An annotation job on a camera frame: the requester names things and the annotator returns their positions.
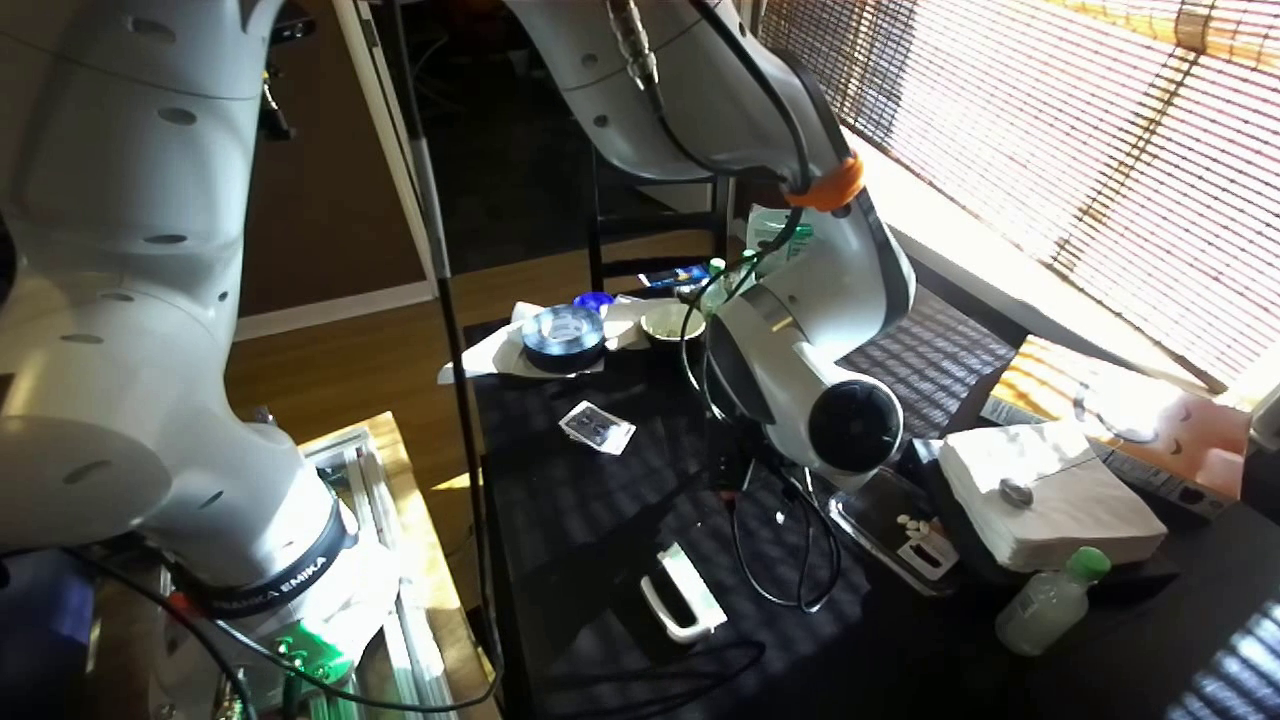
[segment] wire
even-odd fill
[[[94,572],[124,585],[130,591],[154,601],[154,605],[165,610],[178,623],[184,623],[184,630],[200,640],[200,649],[212,658],[212,663],[228,678],[228,683],[231,683],[231,692],[236,692],[236,701],[239,701],[243,720],[255,720],[255,704],[254,704],[254,692],[250,692],[243,678],[231,668],[231,661],[212,643],[212,636],[209,636],[193,616],[184,616],[178,605],[170,605],[161,591],[143,587],[143,585],[132,582],[130,572],[120,572],[120,568],[113,568],[113,563],[100,563],[100,562],[83,556],[80,550],[64,550],[64,554],[77,556],[80,563],[87,563]],[[400,704],[400,701],[361,696],[361,692],[336,687],[336,683],[329,683],[329,679],[296,668],[290,658],[270,651],[260,640],[243,636],[243,631],[231,630],[228,621],[212,621],[212,630],[218,630],[220,636],[228,636],[231,643],[250,649],[254,658],[270,661],[274,668],[280,668],[280,671],[290,671],[290,678],[320,687],[323,696],[340,696],[340,701],[352,701],[352,704],[366,704],[366,709],[392,709],[392,711],[462,711],[462,709],[478,709],[478,704],[491,701],[491,692],[495,692],[495,678],[491,678],[482,696],[457,701],[457,704]]]
[[[724,276],[738,276],[738,286],[729,290],[724,305],[738,301],[743,292],[743,286],[760,273],[760,265],[774,253],[782,253],[782,249],[787,249],[795,239],[801,215],[805,215],[805,209],[794,209],[785,229],[760,253],[753,253],[753,257],[743,257],[743,262],[738,262],[729,269],[715,269],[685,310],[685,322],[682,322],[682,370],[685,370],[690,387],[703,402],[707,415],[715,415],[715,420],[729,420],[729,412],[707,394],[707,356],[703,356],[699,372],[693,372],[693,360],[690,360],[693,311],[703,305],[707,290],[715,290]]]
[[[231,661],[212,643],[212,636],[193,621],[184,616],[179,610],[172,610],[161,591],[154,591],[147,585],[132,582],[130,572],[113,568],[113,563],[100,563],[94,562],[87,554],[80,550],[64,550],[77,563],[124,585],[130,591],[154,601],[156,610],[165,610],[165,616],[172,616],[179,630],[190,630],[195,636],[195,643],[209,651],[209,661],[220,668],[220,678],[231,683],[236,701],[239,701],[239,715],[243,720],[255,720],[255,701],[243,683],[243,678],[231,668]]]
[[[764,102],[778,109],[778,115],[785,119],[787,130],[787,141],[794,141],[794,151],[795,151],[795,173],[801,173],[801,188],[795,192],[808,192],[812,188],[812,169],[808,169],[808,147],[805,147],[805,137],[801,137],[801,126],[794,115],[794,109],[785,106],[785,97],[774,89],[774,80],[760,72],[760,63],[753,61],[753,54],[731,36],[731,29],[715,17],[715,9],[707,9],[703,0],[693,6],[699,11],[699,21],[724,39],[724,50],[739,61],[739,68],[758,80],[758,89],[764,93]],[[660,93],[660,80],[651,72],[639,72],[639,84],[643,84],[643,102],[660,126],[660,133],[670,137],[670,146],[696,169],[703,169],[707,176],[739,176],[739,173],[753,173],[753,169],[729,169],[729,164],[715,164],[699,151],[693,151],[685,146],[685,137],[673,130],[670,119],[670,106],[665,106],[665,93]]]
[[[794,147],[795,147],[795,162],[801,162],[801,192],[808,192],[812,169],[808,169],[808,147],[805,147],[805,137],[801,137],[801,126],[795,126],[794,109],[785,106],[778,84],[764,77],[764,68],[753,61],[753,54],[738,39],[738,32],[724,26],[724,17],[707,0],[696,0],[693,9],[724,39],[724,50],[743,63],[743,72],[760,84],[764,102],[787,126],[787,137],[794,137]]]
[[[426,130],[426,113],[418,109],[411,97],[411,58],[407,58],[407,32],[405,32],[405,0],[387,0],[387,21],[392,21],[392,39],[396,39],[396,77],[400,89],[407,97],[407,133],[411,137],[427,137]],[[443,340],[450,340],[450,364],[452,364],[452,398],[457,398],[457,415],[462,415],[462,442],[463,442],[463,457],[468,457],[468,497],[474,497],[474,519],[478,519],[478,572],[482,572],[482,616],[484,616],[484,631],[487,631],[487,651],[491,651],[491,668],[495,678],[505,678],[505,640],[501,640],[501,623],[495,623],[495,610],[491,610],[491,568],[487,568],[487,511],[484,511],[484,484],[482,484],[482,442],[478,442],[478,412],[474,412],[474,384],[468,384],[468,370],[463,370],[463,348],[462,348],[462,327],[457,327],[457,305],[452,305],[452,286],[450,286],[450,265],[439,262],[436,269],[436,295],[439,295],[439,315],[443,315]]]
[[[392,709],[392,711],[462,711],[462,709],[478,709],[484,701],[491,701],[495,678],[487,678],[484,692],[474,701],[457,701],[457,704],[400,704],[400,701],[381,701],[381,696],[361,696],[350,687],[336,687],[306,668],[296,668],[290,658],[277,658],[274,649],[265,649],[260,640],[243,636],[239,630],[231,630],[228,621],[212,621],[212,630],[220,630],[228,640],[236,640],[239,649],[250,649],[254,658],[277,663],[280,671],[320,687],[323,696],[350,701],[350,704],[366,704],[366,709]]]
[[[845,141],[845,133],[841,133],[841,119],[837,119],[834,106],[819,97],[812,72],[808,72],[801,61],[787,61],[787,58],[782,58],[782,61],[795,72],[795,80],[801,80],[801,89],[805,89],[805,97],[808,97],[819,130],[828,133],[834,157],[837,157],[837,162],[841,162],[841,157],[852,157],[852,147],[848,147],[848,141]]]
[[[749,562],[749,550],[743,550],[743,519],[739,519],[739,505],[753,497],[753,472],[758,469],[768,469],[778,480],[785,480],[785,487],[794,487],[801,499],[805,499],[805,538],[801,538],[801,582],[795,587],[785,598],[785,591],[774,591],[758,572],[753,572],[753,562]],[[805,585],[808,585],[808,518],[819,519],[824,530],[824,540],[828,540],[828,582],[819,585],[819,591],[812,601],[805,601]],[[782,610],[801,610],[801,612],[819,612],[834,598],[837,598],[837,585],[841,585],[841,545],[837,545],[837,534],[824,518],[824,509],[812,499],[812,487],[805,487],[794,472],[778,469],[774,461],[758,461],[749,465],[743,472],[743,484],[739,484],[739,497],[738,497],[738,509],[731,509],[731,550],[738,550],[738,563],[749,582],[749,587],[768,601],[768,605],[782,605]]]

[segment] white plastic bottle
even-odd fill
[[[1063,568],[1035,572],[998,616],[998,636],[1018,658],[1044,658],[1088,616],[1088,585],[1112,572],[1112,562],[1083,545]]]

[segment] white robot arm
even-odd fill
[[[643,181],[768,173],[812,239],[715,310],[707,354],[738,412],[852,487],[896,457],[896,398],[837,360],[911,310],[916,276],[860,188],[828,106],[731,0],[510,0],[603,162]]]
[[[0,6],[0,556],[141,534],[209,616],[370,601],[336,631],[366,649],[396,591],[381,545],[225,398],[277,9]]]

